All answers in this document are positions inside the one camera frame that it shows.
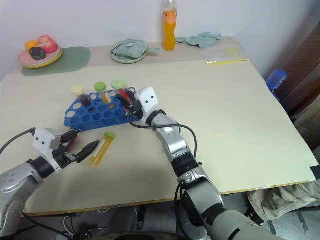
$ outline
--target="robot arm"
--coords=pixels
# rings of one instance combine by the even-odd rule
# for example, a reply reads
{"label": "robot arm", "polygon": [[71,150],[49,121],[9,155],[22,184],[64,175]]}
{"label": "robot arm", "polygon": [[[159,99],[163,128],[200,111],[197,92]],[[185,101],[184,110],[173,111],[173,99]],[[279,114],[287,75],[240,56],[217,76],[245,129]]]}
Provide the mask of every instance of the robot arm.
{"label": "robot arm", "polygon": [[60,135],[51,128],[35,129],[33,146],[43,157],[30,159],[0,176],[0,238],[17,232],[28,198],[44,183],[45,178],[73,162],[80,163],[98,146],[99,141],[94,141],[79,154],[68,153],[70,143],[79,132],[72,130]]}
{"label": "robot arm", "polygon": [[[163,110],[157,108],[158,99],[152,87],[137,92],[134,98],[136,102],[133,105],[126,104],[124,99],[120,100],[142,123],[151,127],[177,124]],[[180,187],[184,190],[181,202],[193,225],[203,226],[213,240],[281,239],[241,213],[224,208],[218,189],[196,162],[180,135],[178,126],[155,128],[155,133],[163,144]]]}

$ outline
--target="blue test tube rack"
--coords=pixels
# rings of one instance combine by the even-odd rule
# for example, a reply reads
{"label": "blue test tube rack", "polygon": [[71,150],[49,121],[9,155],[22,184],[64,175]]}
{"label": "blue test tube rack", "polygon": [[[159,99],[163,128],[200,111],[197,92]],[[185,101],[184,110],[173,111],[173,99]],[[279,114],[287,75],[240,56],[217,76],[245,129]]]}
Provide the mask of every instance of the blue test tube rack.
{"label": "blue test tube rack", "polygon": [[[136,92],[133,87],[130,87],[129,90]],[[98,92],[87,95],[91,101],[91,105],[88,107],[84,107],[76,99],[65,112],[64,125],[73,130],[87,131],[128,123],[125,109],[116,91],[111,90],[108,93],[111,97],[110,104],[105,104]],[[138,121],[134,116],[131,116],[130,119],[132,122]]]}

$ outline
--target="plate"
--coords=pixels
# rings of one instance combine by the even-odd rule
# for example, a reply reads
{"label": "plate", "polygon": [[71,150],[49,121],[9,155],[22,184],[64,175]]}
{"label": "plate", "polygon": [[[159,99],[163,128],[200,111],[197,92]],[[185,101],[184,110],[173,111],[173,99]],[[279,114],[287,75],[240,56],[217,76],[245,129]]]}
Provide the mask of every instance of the plate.
{"label": "plate", "polygon": [[27,52],[27,50],[24,50],[19,54],[18,61],[22,65],[30,65],[30,66],[41,65],[54,59],[57,55],[59,55],[60,51],[61,51],[61,47],[58,46],[56,51],[51,53],[46,53],[44,59],[35,60],[31,57],[31,55],[29,54],[29,52]]}
{"label": "plate", "polygon": [[63,55],[63,53],[64,53],[64,50],[61,48],[60,54],[59,54],[56,58],[52,59],[52,60],[49,61],[49,62],[46,62],[46,63],[41,64],[41,65],[36,65],[36,66],[30,66],[30,65],[22,65],[22,66],[24,66],[25,68],[28,68],[28,69],[39,69],[39,68],[43,68],[43,67],[46,67],[46,66],[48,66],[48,65],[51,65],[51,64],[55,63],[56,61],[58,61],[59,58],[61,58],[61,56]]}
{"label": "plate", "polygon": [[113,45],[110,50],[109,50],[109,55],[110,57],[115,60],[116,62],[118,63],[121,63],[121,64],[134,64],[134,63],[137,63],[139,61],[141,61],[142,59],[145,58],[145,56],[147,55],[147,51],[144,52],[144,54],[139,57],[139,58],[131,58],[131,57],[127,57],[127,56],[118,56],[118,55],[115,55],[113,53],[113,51],[119,47],[121,44],[123,44],[126,40],[124,41],[119,41],[117,42],[115,45]]}

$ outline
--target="cloth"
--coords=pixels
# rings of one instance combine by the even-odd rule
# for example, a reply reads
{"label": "cloth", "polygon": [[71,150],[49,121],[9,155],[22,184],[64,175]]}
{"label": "cloth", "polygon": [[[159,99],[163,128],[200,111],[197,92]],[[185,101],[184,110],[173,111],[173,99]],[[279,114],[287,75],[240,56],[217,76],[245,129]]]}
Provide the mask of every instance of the cloth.
{"label": "cloth", "polygon": [[[299,115],[294,126],[310,148],[319,145],[320,97]],[[320,146],[313,151],[313,155],[320,164]],[[320,180],[251,191],[248,192],[248,199],[261,219],[278,219],[290,211],[320,201]]]}
{"label": "cloth", "polygon": [[204,32],[199,34],[198,36],[182,36],[182,37],[177,37],[175,39],[176,42],[178,43],[187,43],[191,46],[199,46],[201,49],[206,49],[211,46],[213,46],[216,42],[218,42],[221,39],[221,35],[217,34],[211,34],[210,32]]}

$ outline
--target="beige pants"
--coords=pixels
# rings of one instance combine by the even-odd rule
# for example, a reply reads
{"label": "beige pants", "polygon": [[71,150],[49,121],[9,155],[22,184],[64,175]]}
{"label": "beige pants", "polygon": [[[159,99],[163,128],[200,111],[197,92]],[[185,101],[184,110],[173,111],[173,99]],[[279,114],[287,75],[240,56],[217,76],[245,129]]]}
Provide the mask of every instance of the beige pants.
{"label": "beige pants", "polygon": [[[298,117],[294,126],[320,163],[320,96]],[[251,191],[248,198],[253,209],[265,221],[320,201],[320,180]]]}

